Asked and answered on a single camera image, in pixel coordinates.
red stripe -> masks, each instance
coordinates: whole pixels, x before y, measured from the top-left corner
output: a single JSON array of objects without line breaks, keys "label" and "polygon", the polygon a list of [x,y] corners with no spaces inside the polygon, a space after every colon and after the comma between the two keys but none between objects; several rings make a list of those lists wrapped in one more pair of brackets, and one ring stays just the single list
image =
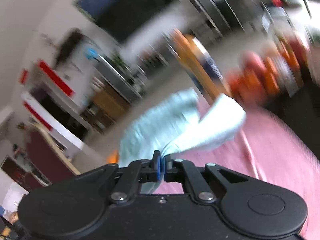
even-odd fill
[{"label": "red stripe", "polygon": [[19,79],[19,82],[24,85],[25,82],[26,82],[26,79],[27,79],[27,76],[28,76],[28,73],[29,71],[26,70],[26,69],[23,69],[22,73],[21,73],[21,76],[20,76],[20,79]]},{"label": "red stripe", "polygon": [[23,105],[26,107],[26,109],[28,109],[31,114],[33,114],[36,119],[38,119],[49,131],[52,130],[52,126],[49,125],[35,110],[33,110],[33,108],[27,103],[27,102],[23,102]]},{"label": "red stripe", "polygon": [[68,85],[43,61],[40,60],[39,67],[47,74],[47,76],[68,96],[74,92]]}]

floor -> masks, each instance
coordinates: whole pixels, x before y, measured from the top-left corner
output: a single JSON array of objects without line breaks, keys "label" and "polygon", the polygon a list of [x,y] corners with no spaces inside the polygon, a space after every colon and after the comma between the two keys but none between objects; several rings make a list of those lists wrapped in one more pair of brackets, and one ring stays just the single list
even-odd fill
[{"label": "floor", "polygon": [[[320,22],[320,15],[317,15],[319,8],[320,4],[310,3],[311,12],[314,12],[312,21],[303,7],[290,9],[287,10],[287,12],[297,30],[304,31],[305,25]],[[261,53],[268,39],[271,38],[272,37],[266,36],[262,32],[232,33],[230,36],[225,37],[219,44],[207,48],[207,50],[215,60],[222,74],[226,74],[231,69],[240,68],[243,51],[253,50]],[[134,119],[139,117],[147,109],[160,103],[171,93],[190,87],[196,89],[185,70],[179,67],[177,62],[172,63],[170,67],[159,75],[147,95],[132,107],[123,120],[111,127],[104,135],[93,136],[85,142],[86,145],[83,152],[75,158],[73,164],[81,172],[104,165],[105,158],[109,153],[118,148],[123,132]]]}]

television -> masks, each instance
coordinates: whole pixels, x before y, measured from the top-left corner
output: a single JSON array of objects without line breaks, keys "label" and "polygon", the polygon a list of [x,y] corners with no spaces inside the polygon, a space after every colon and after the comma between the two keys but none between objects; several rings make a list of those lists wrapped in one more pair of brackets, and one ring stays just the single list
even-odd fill
[{"label": "television", "polygon": [[174,0],[78,0],[76,6],[119,43]]}]

pink tablecloth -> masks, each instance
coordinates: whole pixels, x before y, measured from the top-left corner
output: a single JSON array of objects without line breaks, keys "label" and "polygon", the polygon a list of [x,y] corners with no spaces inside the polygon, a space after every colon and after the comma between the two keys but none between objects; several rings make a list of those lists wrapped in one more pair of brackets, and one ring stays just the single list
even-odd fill
[{"label": "pink tablecloth", "polygon": [[[202,113],[208,109],[206,102],[200,106]],[[245,111],[247,120],[233,141],[211,151],[191,150],[176,157],[190,160],[200,167],[206,163],[217,163],[296,192],[308,206],[308,218],[300,234],[307,240],[319,240],[319,161],[276,116],[260,108]],[[155,194],[182,192],[179,183],[164,182]]]}]

screw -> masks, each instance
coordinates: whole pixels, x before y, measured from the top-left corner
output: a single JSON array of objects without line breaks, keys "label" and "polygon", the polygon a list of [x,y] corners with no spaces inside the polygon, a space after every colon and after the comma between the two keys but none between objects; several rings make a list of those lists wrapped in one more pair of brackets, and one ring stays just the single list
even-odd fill
[{"label": "screw", "polygon": [[165,199],[164,197],[161,197],[161,199],[159,199],[158,203],[160,203],[160,204],[166,204],[167,201],[166,201],[166,199]]},{"label": "screw", "polygon": [[123,201],[127,198],[127,194],[123,192],[114,192],[111,194],[111,199],[116,201]]},{"label": "screw", "polygon": [[213,200],[214,195],[211,192],[201,192],[198,197],[202,200]]}]

